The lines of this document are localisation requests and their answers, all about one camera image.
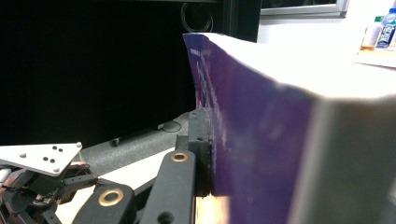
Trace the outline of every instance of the bottle cap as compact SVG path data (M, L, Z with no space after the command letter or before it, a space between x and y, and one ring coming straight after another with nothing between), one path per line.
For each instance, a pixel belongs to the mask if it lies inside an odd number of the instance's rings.
M383 16L375 17L375 22L381 22L382 20L384 20Z

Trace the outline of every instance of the white perforated plate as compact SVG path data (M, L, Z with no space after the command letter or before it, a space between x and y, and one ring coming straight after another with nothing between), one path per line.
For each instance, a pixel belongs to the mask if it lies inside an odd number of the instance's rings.
M0 147L0 162L57 176L81 149L81 143Z

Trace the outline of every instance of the white wall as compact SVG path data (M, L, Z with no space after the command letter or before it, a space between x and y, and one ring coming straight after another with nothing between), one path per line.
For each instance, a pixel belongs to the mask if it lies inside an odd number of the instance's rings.
M354 57L367 24L393 6L395 0L349 0L345 19L260 20L258 43L306 45Z

